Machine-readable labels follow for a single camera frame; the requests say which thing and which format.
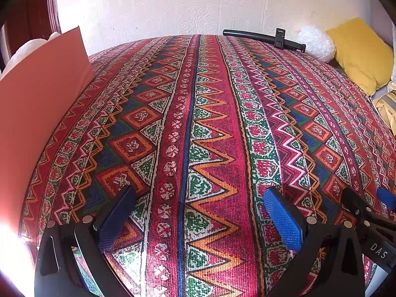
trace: white embossed wall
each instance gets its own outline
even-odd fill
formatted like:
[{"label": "white embossed wall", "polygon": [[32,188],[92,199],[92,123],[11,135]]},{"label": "white embossed wall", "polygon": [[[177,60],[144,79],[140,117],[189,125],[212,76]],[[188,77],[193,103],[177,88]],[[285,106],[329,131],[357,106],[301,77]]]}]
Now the white embossed wall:
[{"label": "white embossed wall", "polygon": [[80,26],[88,54],[137,39],[237,29],[293,39],[303,25],[329,29],[361,17],[370,0],[57,0],[62,31]]}]

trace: metal rivet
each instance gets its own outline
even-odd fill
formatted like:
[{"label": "metal rivet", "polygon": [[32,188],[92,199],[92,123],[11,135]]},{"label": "metal rivet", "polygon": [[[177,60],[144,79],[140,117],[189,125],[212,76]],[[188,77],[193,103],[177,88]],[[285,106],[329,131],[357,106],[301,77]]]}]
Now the metal rivet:
[{"label": "metal rivet", "polygon": [[51,220],[51,221],[48,221],[48,223],[47,223],[47,228],[53,228],[54,226],[55,226],[55,221],[54,220]]},{"label": "metal rivet", "polygon": [[306,218],[306,221],[307,221],[309,224],[316,224],[316,222],[317,222],[317,220],[316,220],[315,217],[307,217],[307,218]]},{"label": "metal rivet", "polygon": [[350,229],[350,228],[352,228],[352,223],[350,222],[350,221],[344,221],[344,226],[345,226],[345,228],[348,228],[348,229]]},{"label": "metal rivet", "polygon": [[82,218],[83,223],[90,223],[94,218],[92,215],[86,215],[84,218]]}]

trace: colorful woven fabric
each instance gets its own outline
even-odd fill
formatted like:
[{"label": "colorful woven fabric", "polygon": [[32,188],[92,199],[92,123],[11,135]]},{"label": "colorful woven fabric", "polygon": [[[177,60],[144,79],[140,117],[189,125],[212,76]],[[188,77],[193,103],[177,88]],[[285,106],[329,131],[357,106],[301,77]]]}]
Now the colorful woven fabric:
[{"label": "colorful woven fabric", "polygon": [[[395,138],[331,66],[210,35],[137,41],[91,61],[96,76],[27,191],[21,235],[33,253],[49,220],[78,222],[130,184],[136,208],[105,256],[132,294],[263,296],[293,256],[262,204],[268,187],[323,223],[354,222],[340,206],[346,186],[395,219],[375,195],[395,192]],[[309,283],[319,268],[320,256]]]}]

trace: yellow cushion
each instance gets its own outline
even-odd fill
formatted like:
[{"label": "yellow cushion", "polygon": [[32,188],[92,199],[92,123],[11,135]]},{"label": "yellow cushion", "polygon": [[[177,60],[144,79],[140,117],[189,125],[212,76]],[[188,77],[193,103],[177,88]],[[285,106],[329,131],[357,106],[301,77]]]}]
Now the yellow cushion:
[{"label": "yellow cushion", "polygon": [[349,20],[327,34],[337,49],[335,59],[367,95],[389,82],[393,52],[362,19]]}]

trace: blue textured pad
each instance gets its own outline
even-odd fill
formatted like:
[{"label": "blue textured pad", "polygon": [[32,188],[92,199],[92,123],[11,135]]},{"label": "blue textured pad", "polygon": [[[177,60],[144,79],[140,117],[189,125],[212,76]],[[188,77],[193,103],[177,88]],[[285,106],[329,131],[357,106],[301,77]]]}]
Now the blue textured pad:
[{"label": "blue textured pad", "polygon": [[135,205],[136,192],[130,187],[98,229],[98,248],[101,252],[112,248]]},{"label": "blue textured pad", "polygon": [[377,190],[377,198],[382,201],[393,212],[396,212],[396,196],[387,189],[381,187]]},{"label": "blue textured pad", "polygon": [[264,206],[286,247],[299,252],[302,247],[302,230],[271,189],[264,192]]}]

